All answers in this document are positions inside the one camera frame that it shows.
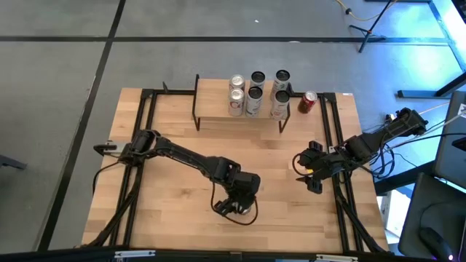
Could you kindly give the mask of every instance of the red soda can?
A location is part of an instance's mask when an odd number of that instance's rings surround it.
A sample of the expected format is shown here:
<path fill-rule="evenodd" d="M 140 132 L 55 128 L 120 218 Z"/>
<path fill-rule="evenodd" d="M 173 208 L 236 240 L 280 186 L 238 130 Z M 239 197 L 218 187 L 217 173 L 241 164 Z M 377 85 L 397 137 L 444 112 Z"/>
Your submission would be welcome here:
<path fill-rule="evenodd" d="M 317 101 L 317 94 L 313 91 L 307 91 L 304 93 L 303 98 L 298 104 L 298 111 L 303 114 L 307 114 L 311 111 L 312 107 Z"/>

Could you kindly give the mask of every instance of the wooden shelf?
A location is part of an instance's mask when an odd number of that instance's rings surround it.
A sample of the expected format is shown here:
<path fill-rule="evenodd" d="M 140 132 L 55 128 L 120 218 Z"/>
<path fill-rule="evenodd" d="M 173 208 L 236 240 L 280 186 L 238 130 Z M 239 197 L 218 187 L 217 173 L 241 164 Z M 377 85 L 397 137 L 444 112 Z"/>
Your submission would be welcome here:
<path fill-rule="evenodd" d="M 248 93 L 250 81 L 246 80 L 245 95 Z M 264 97 L 257 117 L 252 119 L 271 119 L 270 109 L 272 102 L 270 92 L 273 81 L 266 81 L 264 85 Z M 232 116 L 228 113 L 229 80 L 228 79 L 199 79 L 197 83 L 195 114 L 199 118 L 247 118 L 243 111 L 241 116 Z"/>

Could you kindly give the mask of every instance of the coca-cola can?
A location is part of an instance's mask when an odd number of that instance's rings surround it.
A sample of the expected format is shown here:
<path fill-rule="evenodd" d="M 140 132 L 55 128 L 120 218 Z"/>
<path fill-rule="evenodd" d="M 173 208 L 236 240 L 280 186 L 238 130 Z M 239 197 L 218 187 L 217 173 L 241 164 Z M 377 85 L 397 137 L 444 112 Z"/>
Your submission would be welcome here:
<path fill-rule="evenodd" d="M 262 104 L 262 89 L 260 87 L 250 87 L 246 96 L 247 117 L 257 117 Z"/>
<path fill-rule="evenodd" d="M 315 102 L 317 102 L 317 94 L 313 91 L 305 92 L 301 101 L 299 101 L 298 111 L 303 114 L 309 113 Z"/>
<path fill-rule="evenodd" d="M 250 87 L 258 87 L 262 90 L 264 90 L 264 84 L 265 84 L 265 74 L 256 71 L 250 76 Z"/>
<path fill-rule="evenodd" d="M 288 104 L 290 103 L 290 94 L 285 90 L 280 90 L 275 93 L 272 100 L 272 109 L 270 110 L 270 118 L 275 120 L 283 119 Z"/>
<path fill-rule="evenodd" d="M 241 116 L 244 102 L 245 93 L 239 88 L 232 89 L 229 94 L 228 113 L 232 116 Z"/>
<path fill-rule="evenodd" d="M 274 84 L 270 92 L 270 100 L 274 100 L 275 94 L 280 90 L 286 90 L 290 82 L 290 73 L 286 70 L 279 70 L 275 74 Z"/>
<path fill-rule="evenodd" d="M 234 76 L 231 77 L 230 83 L 229 83 L 230 92 L 234 88 L 239 88 L 243 92 L 245 91 L 245 78 L 242 77 L 242 75 L 234 75 Z"/>

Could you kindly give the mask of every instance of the wooden tabletop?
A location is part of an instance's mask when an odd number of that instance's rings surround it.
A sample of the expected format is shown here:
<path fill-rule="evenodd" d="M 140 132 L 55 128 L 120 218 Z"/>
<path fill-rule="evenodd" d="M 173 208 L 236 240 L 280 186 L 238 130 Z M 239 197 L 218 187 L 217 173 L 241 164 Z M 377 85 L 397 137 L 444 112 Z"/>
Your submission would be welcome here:
<path fill-rule="evenodd" d="M 122 90 L 109 139 L 130 142 L 141 89 Z M 360 134 L 358 114 L 351 94 L 337 94 L 344 139 Z M 180 146 L 205 156 L 225 156 L 242 170 L 261 176 L 257 193 L 259 214 L 251 226 L 238 226 L 210 209 L 212 184 L 197 170 L 172 159 L 156 157 L 146 162 L 135 216 L 131 246 L 185 250 L 243 250 L 304 253 L 340 253 L 341 243 L 331 179 L 323 181 L 323 193 L 313 194 L 291 168 L 291 158 L 310 140 L 325 146 L 320 105 L 308 114 L 297 111 L 299 98 L 291 98 L 291 117 L 282 134 L 277 122 L 228 118 L 203 120 L 196 131 L 191 118 L 192 96 L 160 95 L 153 129 Z M 333 123 L 331 108 L 329 119 Z M 334 143 L 336 136 L 331 124 Z M 102 165 L 115 159 L 106 156 Z M 85 228 L 83 243 L 92 241 L 108 223 L 117 205 L 124 166 L 102 172 Z M 371 236 L 387 250 L 382 219 L 371 175 L 352 175 L 358 217 Z M 216 187 L 215 201 L 225 193 Z M 230 215 L 249 221 L 245 216 Z M 349 245 L 355 250 L 350 221 Z M 123 226 L 119 241 L 122 242 Z"/>
<path fill-rule="evenodd" d="M 273 81 L 266 81 L 262 95 L 262 104 L 258 116 L 255 119 L 270 119 L 272 101 L 270 92 Z M 245 94 L 248 93 L 250 80 L 245 81 Z M 229 105 L 229 80 L 228 79 L 199 79 L 197 83 L 196 116 L 205 118 L 246 118 L 243 112 L 241 116 L 232 116 L 228 113 Z"/>

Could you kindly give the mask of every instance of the silver can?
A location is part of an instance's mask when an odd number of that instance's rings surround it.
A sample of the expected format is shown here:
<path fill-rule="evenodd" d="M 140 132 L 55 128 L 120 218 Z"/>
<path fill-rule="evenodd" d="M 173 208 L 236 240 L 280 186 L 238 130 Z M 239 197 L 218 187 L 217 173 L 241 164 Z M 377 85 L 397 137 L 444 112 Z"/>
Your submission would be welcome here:
<path fill-rule="evenodd" d="M 244 102 L 245 93 L 239 88 L 232 89 L 229 94 L 228 113 L 232 116 L 241 116 Z"/>
<path fill-rule="evenodd" d="M 280 90 L 286 90 L 288 83 L 290 82 L 290 73 L 286 70 L 279 70 L 275 74 L 274 84 L 272 85 L 272 91 L 270 92 L 270 100 L 274 100 L 275 93 Z"/>
<path fill-rule="evenodd" d="M 250 87 L 258 87 L 262 90 L 264 90 L 264 84 L 265 84 L 265 74 L 256 71 L 250 76 Z"/>
<path fill-rule="evenodd" d="M 239 88 L 244 92 L 245 91 L 245 78 L 242 77 L 241 75 L 232 76 L 230 79 L 229 88 L 230 88 L 230 92 L 234 88 Z"/>
<path fill-rule="evenodd" d="M 272 110 L 270 110 L 270 118 L 281 120 L 286 112 L 288 104 L 290 103 L 290 94 L 285 90 L 280 90 L 275 93 L 274 100 L 272 101 Z"/>
<path fill-rule="evenodd" d="M 246 96 L 246 112 L 247 117 L 257 117 L 262 104 L 262 89 L 260 87 L 249 87 L 248 95 Z"/>

